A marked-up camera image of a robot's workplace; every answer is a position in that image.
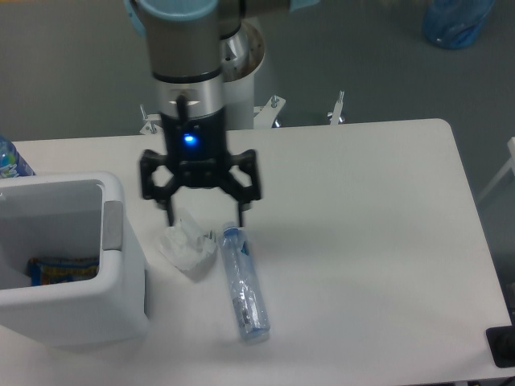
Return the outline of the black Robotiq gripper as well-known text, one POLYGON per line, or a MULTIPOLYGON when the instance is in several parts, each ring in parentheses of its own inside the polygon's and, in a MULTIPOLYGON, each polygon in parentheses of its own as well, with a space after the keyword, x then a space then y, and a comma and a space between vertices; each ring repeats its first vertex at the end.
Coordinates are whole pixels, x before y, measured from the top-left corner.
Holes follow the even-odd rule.
POLYGON ((144 150, 139 160, 141 195, 153 200, 167 214, 169 225, 175 223, 173 195, 181 187, 219 187, 237 203, 237 222, 245 225, 245 211, 262 199, 258 153, 254 149, 229 154, 225 129, 225 111, 206 117, 181 121, 161 114, 167 156, 144 150), (163 186, 154 174, 164 166, 171 177, 163 186))

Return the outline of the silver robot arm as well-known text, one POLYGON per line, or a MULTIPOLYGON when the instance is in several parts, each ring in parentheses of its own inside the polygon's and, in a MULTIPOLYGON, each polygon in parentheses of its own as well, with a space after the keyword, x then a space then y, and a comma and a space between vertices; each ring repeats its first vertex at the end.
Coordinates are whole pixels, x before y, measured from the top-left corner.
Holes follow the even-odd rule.
POLYGON ((231 154, 227 143, 225 77, 241 68, 248 50, 231 59, 224 43, 242 32, 245 18, 290 12, 313 1, 126 1, 126 12, 146 39, 157 84, 159 126, 167 152, 145 150, 141 192, 175 222, 172 197, 181 187, 219 187, 243 212, 262 197, 254 149, 231 154))

